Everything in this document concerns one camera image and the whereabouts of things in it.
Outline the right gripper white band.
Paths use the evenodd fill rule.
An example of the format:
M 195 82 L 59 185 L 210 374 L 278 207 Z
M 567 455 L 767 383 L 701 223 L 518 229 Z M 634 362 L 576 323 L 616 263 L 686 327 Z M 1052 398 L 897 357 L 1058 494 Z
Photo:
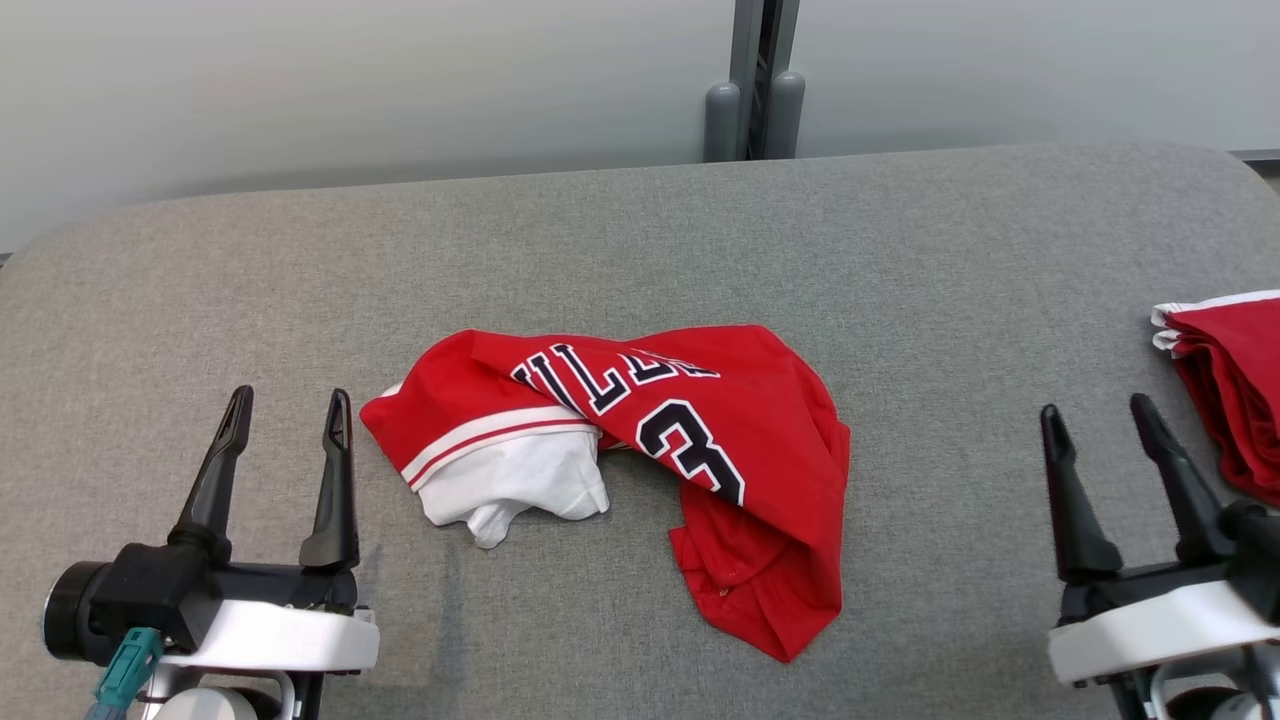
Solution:
M 1076 448 L 1053 404 L 1039 411 L 1057 577 L 1064 583 L 1048 657 L 1062 684 L 1079 684 L 1238 646 L 1280 641 L 1280 575 L 1231 574 L 1235 544 L 1222 505 L 1155 401 L 1130 397 L 1147 457 L 1157 466 L 1178 530 L 1179 562 L 1123 569 L 1076 474 Z

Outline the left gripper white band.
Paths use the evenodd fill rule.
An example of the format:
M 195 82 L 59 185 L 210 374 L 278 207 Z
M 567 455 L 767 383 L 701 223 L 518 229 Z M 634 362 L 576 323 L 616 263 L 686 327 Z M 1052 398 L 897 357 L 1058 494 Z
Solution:
M 169 544 L 197 547 L 214 562 L 230 560 L 230 497 L 252 407 L 253 388 L 237 387 L 168 534 Z M 163 665 L 285 673 L 357 673 L 376 665 L 381 635 L 351 571 L 361 559 L 353 445 L 349 396 L 335 388 L 321 437 L 325 466 L 314 528 L 300 547 L 298 564 L 306 570 L 271 564 L 218 570 L 214 578 L 223 602 L 207 634 L 196 651 L 166 651 Z

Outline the red and white jersey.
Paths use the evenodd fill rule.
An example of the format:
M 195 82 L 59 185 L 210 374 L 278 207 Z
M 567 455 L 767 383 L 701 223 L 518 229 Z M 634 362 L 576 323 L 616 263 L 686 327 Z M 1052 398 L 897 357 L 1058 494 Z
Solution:
M 1280 290 L 1157 304 L 1170 354 L 1234 489 L 1280 509 Z
M 492 550 L 530 509 L 608 511 L 609 450 L 680 482 L 675 561 L 714 628 L 794 661 L 840 614 L 850 429 L 762 325 L 636 340 L 467 329 L 360 411 L 425 518 Z

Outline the grey partition frame post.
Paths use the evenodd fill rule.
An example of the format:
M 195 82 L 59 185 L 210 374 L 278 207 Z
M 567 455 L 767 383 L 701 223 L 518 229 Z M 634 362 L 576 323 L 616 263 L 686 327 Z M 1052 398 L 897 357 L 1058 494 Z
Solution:
M 791 67 L 800 0 L 735 0 L 730 77 L 705 94 L 704 163 L 792 159 L 806 92 Z

